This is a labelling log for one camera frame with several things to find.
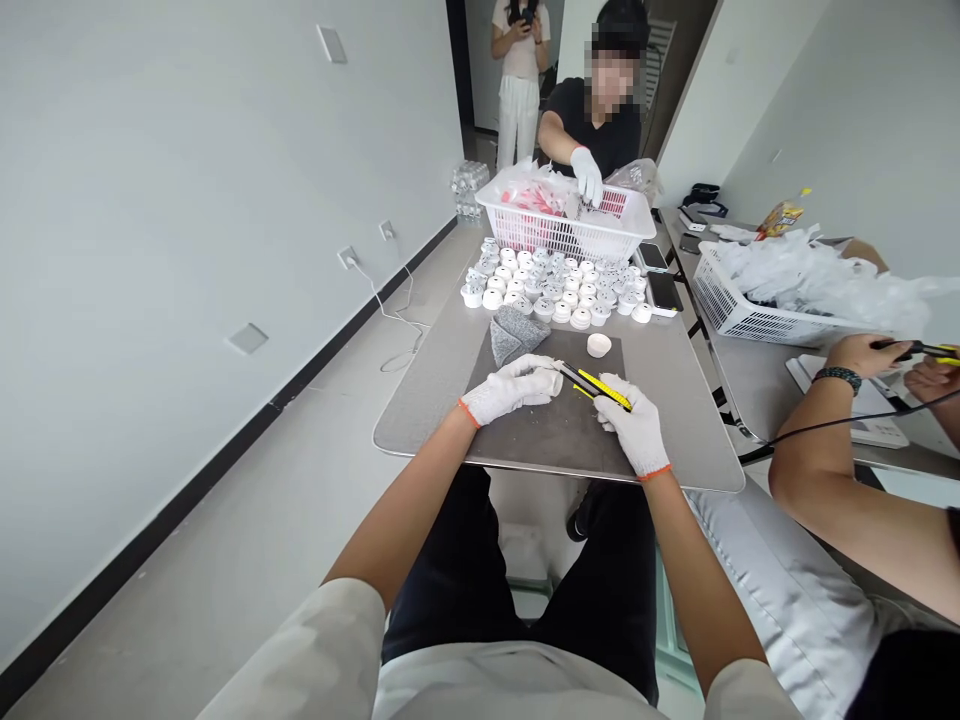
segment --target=white plastic basket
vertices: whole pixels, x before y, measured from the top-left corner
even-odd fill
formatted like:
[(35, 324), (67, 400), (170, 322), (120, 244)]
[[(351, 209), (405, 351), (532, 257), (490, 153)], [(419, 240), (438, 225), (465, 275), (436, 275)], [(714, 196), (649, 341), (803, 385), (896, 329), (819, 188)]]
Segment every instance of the white plastic basket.
[(629, 260), (641, 240), (656, 237), (647, 198), (626, 188), (603, 186), (600, 212), (620, 219), (622, 230), (577, 220), (521, 210), (496, 197), (495, 181), (477, 191), (477, 202), (487, 209), (493, 236), (500, 247), (528, 250), (545, 247), (591, 262)]
[(693, 276), (693, 292), (721, 335), (779, 345), (822, 347), (845, 335), (874, 329), (842, 318), (754, 305), (723, 269), (717, 245), (700, 243), (702, 260)]

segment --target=white shirt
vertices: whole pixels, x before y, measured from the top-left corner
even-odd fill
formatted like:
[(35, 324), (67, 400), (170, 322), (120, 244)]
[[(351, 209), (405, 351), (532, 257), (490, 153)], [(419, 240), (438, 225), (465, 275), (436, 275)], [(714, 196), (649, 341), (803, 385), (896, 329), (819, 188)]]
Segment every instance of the white shirt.
[[(313, 592), (200, 714), (201, 720), (522, 717), (666, 720), (613, 673), (535, 642), (458, 643), (380, 668), (386, 613), (360, 580)], [(763, 663), (738, 660), (714, 680), (708, 720), (800, 718)]]
[[(507, 19), (507, 6), (510, 2), (509, 0), (494, 0), (494, 2), (496, 5), (493, 8), (493, 24), (506, 35), (510, 32), (510, 22)], [(520, 10), (523, 11), (524, 7), (526, 3), (522, 2)], [(543, 3), (537, 6), (537, 18), (540, 20), (540, 39), (546, 42), (550, 39), (550, 13), (547, 12)], [(510, 46), (503, 58), (503, 74), (533, 81), (540, 76), (540, 71), (537, 69), (537, 42), (533, 39), (532, 30), (526, 39)]]

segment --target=black hair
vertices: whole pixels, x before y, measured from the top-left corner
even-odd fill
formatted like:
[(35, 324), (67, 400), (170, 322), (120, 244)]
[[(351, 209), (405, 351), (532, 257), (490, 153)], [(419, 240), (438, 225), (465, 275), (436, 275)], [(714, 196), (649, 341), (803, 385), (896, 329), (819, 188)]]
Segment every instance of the black hair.
[[(534, 17), (536, 17), (537, 5), (539, 4), (540, 0), (527, 0), (527, 10), (529, 10)], [(510, 0), (507, 4), (507, 22), (513, 25), (522, 19), (523, 15), (520, 13), (520, 0)]]
[(591, 52), (594, 58), (612, 52), (639, 60), (649, 40), (650, 24), (641, 0), (608, 0), (597, 15)]

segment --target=black t-shirt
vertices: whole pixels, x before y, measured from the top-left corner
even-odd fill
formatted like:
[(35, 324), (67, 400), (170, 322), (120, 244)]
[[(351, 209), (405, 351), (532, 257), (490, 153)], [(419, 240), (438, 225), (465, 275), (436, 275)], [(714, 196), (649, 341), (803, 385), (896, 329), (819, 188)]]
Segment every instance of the black t-shirt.
[[(590, 150), (603, 177), (640, 157), (640, 112), (636, 106), (622, 106), (620, 112), (595, 128), (583, 78), (567, 78), (557, 85), (547, 101), (547, 110), (559, 115), (564, 131)], [(569, 165), (555, 162), (553, 167), (573, 177)]]
[[(953, 544), (960, 553), (960, 510), (947, 510)], [(956, 717), (960, 634), (901, 630), (880, 641), (849, 720)]]

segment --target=table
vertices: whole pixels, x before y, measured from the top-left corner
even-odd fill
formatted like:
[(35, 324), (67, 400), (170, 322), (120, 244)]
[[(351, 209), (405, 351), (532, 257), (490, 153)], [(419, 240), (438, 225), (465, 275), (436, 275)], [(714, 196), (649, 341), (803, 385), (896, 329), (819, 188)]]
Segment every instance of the table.
[[(680, 273), (685, 280), (692, 280), (700, 264), (700, 256), (680, 250), (680, 238), (685, 232), (680, 212), (668, 208), (661, 209), (660, 214)], [(750, 227), (727, 220), (719, 222)], [(709, 229), (700, 233), (700, 236), (704, 240), (719, 240)], [(785, 363), (799, 355), (815, 355), (817, 351), (720, 335), (704, 315), (692, 291), (689, 295), (698, 317), (694, 330), (703, 331), (720, 378), (721, 392), (715, 393), (718, 405), (724, 401), (729, 404), (733, 422), (745, 437), (758, 444), (773, 440), (803, 397)], [(898, 418), (897, 425), (910, 440), (909, 446), (893, 450), (854, 443), (855, 462), (876, 469), (960, 480), (960, 462), (944, 454), (953, 454), (955, 450), (929, 413)], [(748, 463), (756, 461), (769, 456), (771, 452), (758, 452), (745, 460)]]
[[(453, 232), (474, 235), (477, 251), (460, 274), (450, 278), (449, 296), (443, 310), (377, 422), (373, 443), (386, 453), (416, 454), (468, 389), (466, 385), (480, 344), (493, 316), (482, 308), (468, 309), (460, 296), (466, 269), (479, 258), (480, 243), (489, 231), (457, 226)], [(576, 332), (569, 324), (552, 327)], [(640, 385), (659, 408), (664, 446), (680, 483), (692, 489), (722, 492), (743, 489), (743, 469), (681, 318), (654, 318), (641, 325), (614, 313), (602, 331), (621, 339), (627, 377)], [(583, 331), (584, 342), (590, 332)], [(505, 461), (491, 455), (480, 457), (471, 452), (466, 462), (555, 475), (585, 475), (582, 470)], [(586, 476), (636, 480), (633, 476), (605, 474), (599, 469)]]

